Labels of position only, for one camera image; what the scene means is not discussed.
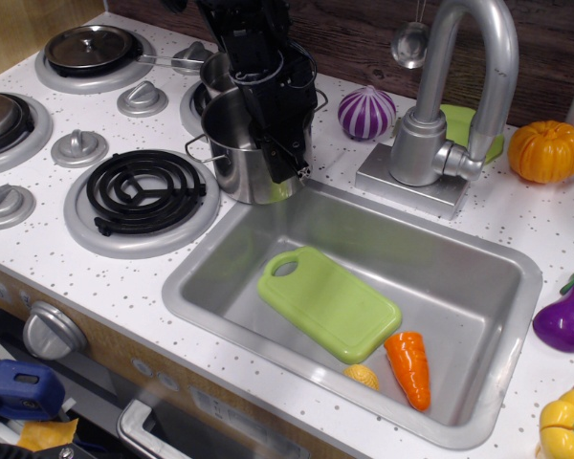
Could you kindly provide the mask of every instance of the toy carrot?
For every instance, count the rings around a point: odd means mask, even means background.
[[[430,406],[430,369],[423,337],[416,332],[403,332],[385,341],[386,354],[410,404],[419,411]]]

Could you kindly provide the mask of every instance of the countertop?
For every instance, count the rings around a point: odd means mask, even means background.
[[[194,41],[110,13],[92,23],[139,33],[159,55],[174,55]],[[216,49],[213,44],[205,45]],[[108,140],[109,154],[137,148],[184,151],[191,135],[180,123],[179,103],[198,78],[153,68],[144,79],[166,92],[168,107],[161,116],[131,119],[117,109],[117,97],[124,90],[89,96],[59,93],[38,81],[34,58],[0,75],[0,91],[41,102],[50,112],[54,128],[38,154],[0,173],[0,185],[23,186],[37,200],[28,220],[0,230],[0,266],[353,455],[408,459],[534,457],[541,409],[574,384],[574,354],[546,346],[531,328],[491,437],[475,449],[447,450],[172,315],[162,303],[162,286],[204,235],[178,251],[145,260],[111,259],[80,247],[66,229],[63,206],[70,185],[82,170],[54,164],[52,145],[81,129],[102,134]],[[376,141],[350,139],[339,126],[336,113],[342,97],[360,86],[323,75],[318,76],[317,86],[329,97],[329,103],[315,115],[312,126],[314,180],[521,251],[543,274],[537,311],[559,299],[559,289],[574,273],[574,176],[554,185],[527,183],[510,170],[503,154],[487,164],[480,179],[471,184],[463,209],[451,221],[363,193],[354,187],[355,171],[376,142],[391,144],[392,134]],[[400,117],[413,100],[392,96]],[[514,128],[506,128],[507,142],[512,132]],[[203,148],[197,154],[210,156]],[[217,220],[232,205],[231,198],[222,196]]]

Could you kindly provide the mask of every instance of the toy eggplant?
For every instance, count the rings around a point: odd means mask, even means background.
[[[560,293],[562,298],[544,307],[534,317],[536,335],[555,349],[574,352],[574,274]]]

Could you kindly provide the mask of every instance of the toy sink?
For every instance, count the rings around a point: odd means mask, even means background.
[[[378,392],[342,374],[346,363],[261,299],[269,260],[313,247],[400,309],[398,331],[424,337],[431,406],[408,405],[381,345],[363,364]],[[492,432],[541,290],[522,253],[309,182],[268,206],[236,204],[170,275],[166,307],[444,448]]]

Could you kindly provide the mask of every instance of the orange pumpkin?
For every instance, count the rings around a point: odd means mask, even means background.
[[[574,126],[536,121],[521,127],[510,140],[508,161],[523,179],[539,184],[574,175]]]

